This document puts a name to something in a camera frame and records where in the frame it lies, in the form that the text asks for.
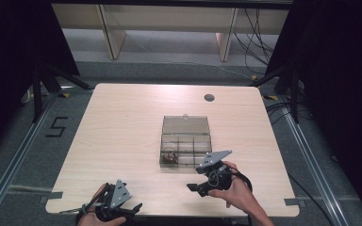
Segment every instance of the human arm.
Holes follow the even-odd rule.
[[[105,184],[101,185],[98,191],[93,195],[93,198],[95,198],[104,188]],[[78,222],[78,226],[120,226],[126,221],[124,217],[120,217],[108,222],[103,222],[96,216],[94,210],[95,207],[91,207],[89,209],[89,213],[81,217],[80,221]]]
[[[234,163],[224,161],[224,164],[233,172],[236,172],[237,166]],[[259,226],[273,226],[272,221],[258,203],[252,191],[245,182],[237,176],[232,176],[232,184],[228,190],[213,189],[208,191],[208,195],[225,200],[227,208],[233,205],[242,210]]]

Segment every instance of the black cable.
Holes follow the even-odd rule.
[[[292,177],[292,175],[290,175],[289,172],[287,172],[288,177],[290,178],[290,180],[292,180],[298,187],[301,188],[301,190],[308,196],[308,198],[310,198],[311,201],[313,201],[313,203],[315,203],[317,205],[317,207],[319,207],[320,211],[324,214],[325,218],[328,220],[329,224],[331,226],[334,226],[334,223],[332,222],[332,220],[328,217],[327,213],[325,213],[324,209],[322,209],[322,207],[319,205],[319,203],[310,195],[310,193],[308,193],[308,191],[301,185],[299,184],[299,182]]]
[[[278,119],[276,119],[275,121],[273,121],[273,122],[271,123],[271,125],[276,124],[279,120],[281,120],[282,118],[284,118],[287,114],[290,114],[290,111],[287,112],[287,113],[285,113],[284,115],[280,116],[280,117],[279,117]]]
[[[266,106],[266,110],[267,111],[270,111],[270,110],[273,110],[274,108],[279,108],[279,107],[283,107],[283,106],[287,106],[289,105],[289,103],[277,103],[277,104],[274,104],[274,105],[269,105],[269,106]]]
[[[66,210],[66,211],[61,211],[59,212],[60,214],[63,213],[72,213],[72,212],[77,212],[77,211],[83,211],[86,213],[92,213],[92,212],[88,212],[88,209],[91,208],[91,206],[100,198],[102,197],[105,192],[107,192],[110,189],[110,185],[108,183],[106,183],[105,188],[99,192],[98,195],[96,195],[95,197],[93,197],[93,199],[90,201],[90,203],[88,203],[87,205],[83,205],[81,208],[76,208],[76,209],[72,209],[72,210]]]
[[[273,111],[272,111],[272,113],[270,113],[270,115],[269,115],[269,118],[272,116],[272,114],[274,114],[274,112],[275,111],[277,111],[279,108],[281,108],[282,106],[279,106],[279,107],[276,107]]]
[[[256,45],[257,47],[261,48],[262,51],[263,51],[263,54],[266,58],[266,60],[269,62],[270,61],[270,56],[269,54],[267,53],[267,51],[269,52],[273,52],[273,49],[267,45],[266,43],[264,43],[264,41],[261,39],[261,32],[260,32],[260,23],[259,23],[259,13],[260,13],[260,9],[257,8],[256,9],[256,21],[255,21],[255,25],[253,25],[252,23],[252,20],[251,18],[249,17],[249,14],[247,12],[247,10],[245,9],[245,14],[246,14],[246,17],[248,18],[248,21],[249,21],[249,24],[251,25],[251,28],[253,30],[253,35],[252,37],[250,38],[248,35],[248,39],[250,40],[250,42],[252,42],[254,45]],[[260,44],[257,44],[253,41],[253,37],[256,36],[257,39],[259,40]]]
[[[252,218],[248,215],[248,225],[249,226],[253,226],[254,224],[252,223]]]
[[[243,48],[243,50],[246,53],[249,53],[250,55],[252,55],[252,57],[254,57],[255,59],[257,59],[258,61],[262,62],[265,65],[268,65],[268,62],[264,61],[262,58],[260,58],[257,54],[255,54],[252,50],[249,49],[249,47],[247,45],[245,45],[245,43],[243,43],[243,41],[241,41],[238,37],[238,35],[236,33],[234,33],[234,36],[237,38],[239,44],[241,45],[241,47]]]
[[[260,73],[260,72],[257,72],[257,71],[255,71],[255,70],[253,70],[253,69],[251,69],[249,66],[248,66],[248,63],[246,62],[247,61],[247,54],[245,53],[245,66],[246,66],[246,68],[249,70],[249,71],[251,71],[252,73],[258,73],[258,74],[262,74],[262,75],[264,75],[264,73]]]

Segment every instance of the cable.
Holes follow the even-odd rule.
[[[281,117],[279,117],[278,119],[276,119],[275,121],[273,121],[272,123],[271,123],[271,125],[274,125],[274,124],[276,124],[279,120],[281,120],[284,116],[286,116],[287,114],[290,114],[290,111],[289,112],[287,112],[287,113],[285,113],[284,115],[282,115]]]
[[[279,108],[281,108],[281,107],[282,107],[282,106],[276,107],[276,108],[272,111],[272,113],[270,113],[269,117],[271,117],[272,114],[274,114],[274,112],[277,111],[277,110],[278,110]]]
[[[319,203],[310,195],[310,193],[301,185],[299,184],[299,182],[292,177],[292,175],[290,175],[289,172],[287,172],[288,177],[290,178],[290,180],[292,180],[298,187],[301,188],[301,190],[308,196],[308,198],[310,198],[311,201],[313,201],[313,203],[315,203],[317,205],[317,207],[319,207],[320,211],[324,214],[325,218],[328,220],[329,224],[331,226],[334,226],[334,223],[332,222],[332,220],[328,217],[328,215],[325,213],[324,209],[322,209],[322,207],[319,205]]]
[[[277,103],[277,104],[274,104],[274,105],[269,105],[269,106],[266,106],[266,110],[267,111],[270,111],[270,110],[273,110],[275,108],[281,108],[281,107],[284,107],[284,106],[287,106],[289,105],[290,103]]]
[[[250,54],[252,57],[254,57],[255,59],[257,59],[258,61],[260,61],[261,63],[263,63],[264,65],[268,65],[269,63],[264,61],[262,58],[260,58],[257,54],[255,54],[252,50],[249,49],[249,45],[246,45],[245,43],[243,43],[243,41],[241,41],[238,37],[238,35],[236,33],[234,33],[234,36],[237,38],[240,46],[242,47],[242,49],[245,51],[245,55],[246,54]]]
[[[86,213],[94,213],[94,212],[88,212],[88,210],[95,204],[95,202],[101,198],[103,195],[105,195],[106,192],[108,192],[110,189],[110,185],[108,183],[105,184],[105,188],[102,189],[98,195],[96,195],[95,197],[92,198],[92,200],[90,201],[90,203],[88,203],[87,205],[83,204],[83,206],[81,208],[76,208],[76,209],[72,209],[72,210],[65,210],[65,211],[60,211],[60,214],[64,214],[64,213],[72,213],[72,212],[77,212],[77,211],[82,211],[84,214]]]
[[[245,9],[246,17],[248,18],[249,24],[251,25],[251,28],[252,28],[252,30],[253,30],[252,37],[249,37],[248,34],[246,34],[246,36],[247,36],[248,39],[250,40],[249,45],[250,45],[250,43],[253,43],[255,46],[261,48],[262,51],[263,51],[264,56],[266,57],[267,61],[269,62],[269,61],[270,61],[270,56],[269,56],[269,54],[268,54],[267,52],[269,51],[269,52],[272,53],[272,52],[273,52],[273,49],[272,49],[269,45],[267,45],[267,44],[262,40],[262,38],[261,38],[260,23],[259,23],[259,13],[260,13],[260,9],[257,8],[257,9],[255,10],[255,14],[256,14],[256,16],[255,16],[255,17],[256,17],[255,25],[253,25],[252,20],[251,20],[249,14],[248,14],[248,11]],[[257,44],[257,43],[255,43],[255,41],[253,41],[253,37],[254,37],[254,36],[257,37],[257,39],[259,40],[260,44]]]

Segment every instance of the small object in box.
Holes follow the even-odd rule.
[[[165,116],[160,146],[160,166],[194,169],[211,153],[205,116]]]

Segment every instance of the gray carpet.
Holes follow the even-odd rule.
[[[252,83],[248,78],[225,72],[216,67],[183,64],[136,64],[136,63],[91,63],[77,62],[81,79],[90,85],[101,82],[110,83],[145,83],[145,84],[193,84],[214,86],[247,86]],[[227,71],[255,74],[245,67],[223,67]],[[255,71],[264,72],[264,68]],[[59,79],[62,86],[73,84]],[[276,79],[260,87],[263,95],[273,95]],[[58,97],[51,106],[42,128],[14,178],[8,195],[0,206],[0,225],[74,225],[74,216],[50,215],[44,210],[41,197],[46,197],[53,187],[61,169],[67,151],[72,143],[76,129],[91,97],[90,91],[66,89],[68,98]],[[277,104],[277,101],[264,101],[265,105]],[[362,204],[356,197],[346,176],[338,163],[330,158],[331,150],[323,140],[316,123],[310,118],[304,105],[299,105],[300,125],[304,131],[312,151],[315,153],[330,186],[335,191],[351,225],[362,225]],[[7,133],[0,144],[0,177],[10,158],[19,147],[30,126],[33,116],[33,103],[28,102],[19,108],[13,117]],[[51,129],[56,117],[67,117],[58,120],[56,125],[66,127],[61,137],[59,130]],[[320,203],[326,210],[321,194],[303,159],[299,146],[290,132],[282,109],[270,116],[274,122],[273,130],[284,158],[288,172]],[[320,209],[307,195],[291,181],[293,190],[300,201],[304,202],[297,218],[272,218],[276,225],[328,225]]]

